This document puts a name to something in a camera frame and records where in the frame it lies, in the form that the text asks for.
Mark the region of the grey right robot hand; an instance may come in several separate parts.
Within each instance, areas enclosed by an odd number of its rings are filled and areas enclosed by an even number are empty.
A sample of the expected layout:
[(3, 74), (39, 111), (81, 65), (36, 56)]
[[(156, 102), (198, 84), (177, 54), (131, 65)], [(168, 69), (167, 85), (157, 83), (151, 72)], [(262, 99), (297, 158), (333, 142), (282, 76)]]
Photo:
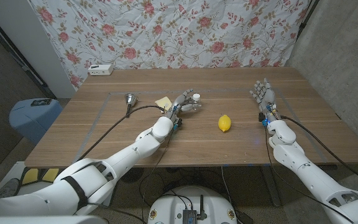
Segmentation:
[(265, 116), (267, 122), (272, 122), (280, 119), (276, 107), (275, 92), (272, 89), (270, 82), (264, 78), (264, 82), (256, 81), (254, 85), (255, 91), (250, 91), (250, 94), (258, 104), (259, 111)]

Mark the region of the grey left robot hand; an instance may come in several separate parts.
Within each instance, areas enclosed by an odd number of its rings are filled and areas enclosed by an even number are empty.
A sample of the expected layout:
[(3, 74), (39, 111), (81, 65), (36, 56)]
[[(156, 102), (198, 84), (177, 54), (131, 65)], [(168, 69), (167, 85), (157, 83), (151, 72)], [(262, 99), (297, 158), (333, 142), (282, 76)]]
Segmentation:
[(181, 112), (196, 110), (200, 107), (201, 95), (199, 93), (193, 93), (192, 89), (188, 89), (175, 99), (166, 112), (166, 117), (174, 122), (178, 119), (178, 115)]

